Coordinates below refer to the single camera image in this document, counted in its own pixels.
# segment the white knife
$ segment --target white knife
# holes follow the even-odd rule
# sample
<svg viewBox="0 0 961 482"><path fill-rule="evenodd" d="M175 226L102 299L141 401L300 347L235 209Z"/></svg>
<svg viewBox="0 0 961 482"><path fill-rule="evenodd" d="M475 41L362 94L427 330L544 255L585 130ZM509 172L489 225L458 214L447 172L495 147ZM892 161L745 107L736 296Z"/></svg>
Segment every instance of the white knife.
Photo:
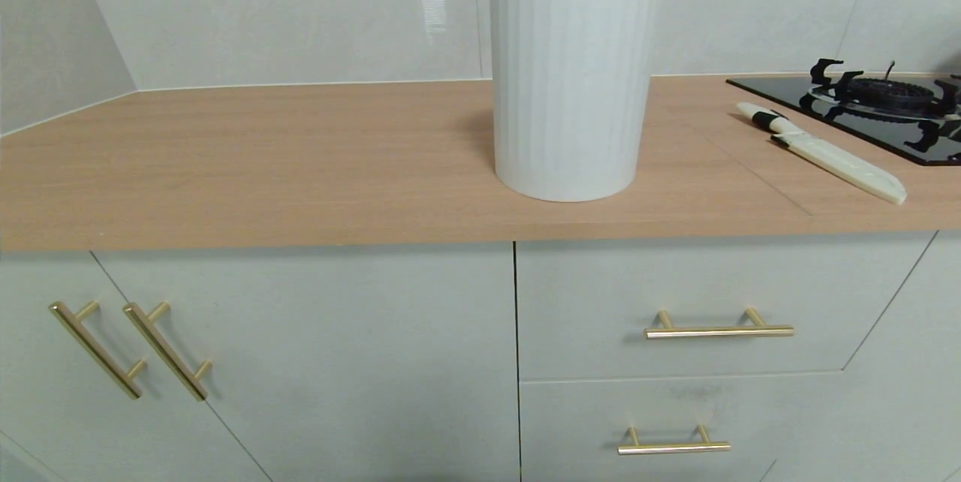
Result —
<svg viewBox="0 0 961 482"><path fill-rule="evenodd" d="M738 103L737 109L755 125L773 133L771 140L780 146L855 187L895 204L902 204L907 198L907 190L893 174L826 140L818 139L791 123L781 113L752 103Z"/></svg>

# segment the gold handle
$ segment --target gold handle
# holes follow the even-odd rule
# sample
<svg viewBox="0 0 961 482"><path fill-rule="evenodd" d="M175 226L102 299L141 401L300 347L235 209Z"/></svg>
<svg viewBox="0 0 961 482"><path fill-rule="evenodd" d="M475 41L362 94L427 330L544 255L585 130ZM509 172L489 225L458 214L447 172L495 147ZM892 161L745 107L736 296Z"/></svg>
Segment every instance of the gold handle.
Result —
<svg viewBox="0 0 961 482"><path fill-rule="evenodd" d="M90 302L76 314L73 314L62 302L50 304L50 311L53 312L58 321L61 321L63 327L68 329L70 335L80 342L80 345L86 349L86 352L90 353L90 356L93 356L93 359L99 363L100 367L103 368L110 377L113 377L113 380L116 381L117 385L122 387L124 392L127 393L127 396L130 396L130 399L138 399L138 397L143 396L143 393L140 392L140 387L137 386L137 383L134 383L134 377L147 367L147 361L144 359L137 360L129 372L124 372L124 370L117 365L117 362L113 361L113 357L107 354L103 346L100 345L100 342L86 330L86 326L82 325L83 319L89 317L90 314L99 308L100 304Z"/></svg>
<svg viewBox="0 0 961 482"><path fill-rule="evenodd" d="M133 322L134 326L137 326L137 330L140 334L143 334L143 338L147 339L148 344L157 351L157 355L161 357L164 362L170 366L171 372L179 377L179 380L183 383L189 393L195 397L197 401L203 401L206 399L206 390L203 389L203 385L200 384L200 379L203 378L203 374L210 370L212 362L205 360L201 363L200 368L196 372L192 372L183 363L181 357L174 352L170 344L164 339L164 336L157 331L157 327L154 326L154 321L161 317L170 309L170 304L167 302L161 302L154 308L154 311L150 312L150 315L145 315L143 310L137 304L127 304L123 307L123 312L127 314L130 321Z"/></svg>
<svg viewBox="0 0 961 482"><path fill-rule="evenodd" d="M694 452L727 452L731 450L731 443L727 441L711 441L703 424L697 425L700 442L670 442L669 444L640 444L637 440L637 430L628 428L631 444L627 447L617 447L620 456L644 456L648 454L690 454Z"/></svg>
<svg viewBox="0 0 961 482"><path fill-rule="evenodd" d="M737 336L741 338L786 338L794 334L794 326L783 324L766 324L764 319L758 315L755 308L747 308L744 314L748 315L754 326L703 326L697 328L675 328L667 311L658 312L658 320L662 328L645 328L644 337L647 339L672 339L672 338L718 338Z"/></svg>

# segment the white cabinet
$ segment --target white cabinet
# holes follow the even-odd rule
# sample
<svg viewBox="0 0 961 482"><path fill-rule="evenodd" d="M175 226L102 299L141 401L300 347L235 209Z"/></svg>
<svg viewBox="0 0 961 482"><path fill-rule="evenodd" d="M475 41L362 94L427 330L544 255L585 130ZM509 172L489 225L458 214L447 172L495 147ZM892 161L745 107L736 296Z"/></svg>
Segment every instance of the white cabinet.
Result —
<svg viewBox="0 0 961 482"><path fill-rule="evenodd" d="M844 368L934 233L517 243L521 379ZM645 339L750 325L790 338Z"/></svg>
<svg viewBox="0 0 961 482"><path fill-rule="evenodd" d="M274 480L518 479L510 243L97 256Z"/></svg>
<svg viewBox="0 0 961 482"><path fill-rule="evenodd" d="M837 373L521 385L525 482L759 482L787 447L797 413ZM619 455L632 444L700 441L730 451Z"/></svg>
<svg viewBox="0 0 961 482"><path fill-rule="evenodd" d="M958 266L961 232L938 233L765 482L942 482L958 469Z"/></svg>
<svg viewBox="0 0 961 482"><path fill-rule="evenodd" d="M47 308L90 300L100 310L83 326L111 358L125 369L146 358L140 399ZM183 396L122 301L89 253L0 257L0 430L69 482L266 480L209 406Z"/></svg>

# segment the drawer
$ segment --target drawer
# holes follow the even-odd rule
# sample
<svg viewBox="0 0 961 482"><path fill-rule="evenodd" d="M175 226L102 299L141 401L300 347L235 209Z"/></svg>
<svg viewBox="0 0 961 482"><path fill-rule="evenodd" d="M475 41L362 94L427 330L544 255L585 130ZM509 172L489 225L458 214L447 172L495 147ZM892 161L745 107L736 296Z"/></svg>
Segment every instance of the drawer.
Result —
<svg viewBox="0 0 961 482"><path fill-rule="evenodd" d="M933 233L517 243L521 379L843 369ZM767 324L782 338L646 339Z"/></svg>
<svg viewBox="0 0 961 482"><path fill-rule="evenodd" d="M525 482L758 482L782 454L804 411L830 401L840 373L565 383L522 383ZM641 444L697 441L696 428L730 451L618 454L636 428Z"/></svg>

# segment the wooden countertop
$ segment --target wooden countertop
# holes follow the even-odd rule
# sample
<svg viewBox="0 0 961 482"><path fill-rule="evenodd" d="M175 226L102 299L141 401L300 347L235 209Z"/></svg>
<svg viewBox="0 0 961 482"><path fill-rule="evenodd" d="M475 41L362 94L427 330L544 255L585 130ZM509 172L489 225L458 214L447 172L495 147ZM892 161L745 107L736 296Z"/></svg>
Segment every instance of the wooden countertop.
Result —
<svg viewBox="0 0 961 482"><path fill-rule="evenodd" d="M0 140L0 249L177 249L961 228L961 168L814 134L903 181L886 203L735 117L721 76L652 84L637 180L522 197L493 168L490 81L138 92Z"/></svg>

